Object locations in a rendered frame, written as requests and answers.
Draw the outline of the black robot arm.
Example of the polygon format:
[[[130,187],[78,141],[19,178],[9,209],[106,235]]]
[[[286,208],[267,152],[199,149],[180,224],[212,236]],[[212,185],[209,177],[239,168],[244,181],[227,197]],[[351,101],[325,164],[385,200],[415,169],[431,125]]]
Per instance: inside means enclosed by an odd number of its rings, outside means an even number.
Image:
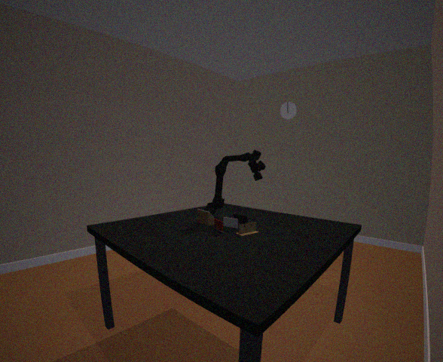
[[[257,160],[260,158],[261,153],[258,150],[254,150],[252,154],[249,152],[242,155],[232,155],[225,156],[220,161],[220,163],[215,166],[215,174],[216,174],[216,185],[215,185],[215,197],[212,200],[212,203],[208,203],[205,211],[209,211],[212,216],[216,212],[217,209],[221,209],[224,205],[224,199],[222,199],[222,184],[223,184],[223,176],[226,171],[226,167],[229,161],[249,161],[248,165],[250,167],[256,167],[258,165],[259,172],[261,170],[265,170],[265,165],[262,161],[257,163]]]

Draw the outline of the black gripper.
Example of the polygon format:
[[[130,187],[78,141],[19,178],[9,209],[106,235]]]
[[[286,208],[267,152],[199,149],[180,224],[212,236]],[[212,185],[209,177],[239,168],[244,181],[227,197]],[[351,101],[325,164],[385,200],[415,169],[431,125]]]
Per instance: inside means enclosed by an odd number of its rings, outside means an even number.
[[[256,167],[251,167],[251,171],[254,173],[253,176],[254,176],[254,178],[255,178],[255,181],[257,181],[257,180],[263,178],[262,175],[261,175],[261,173],[258,172],[258,171],[259,171],[259,169],[258,169],[258,165],[257,165]]]

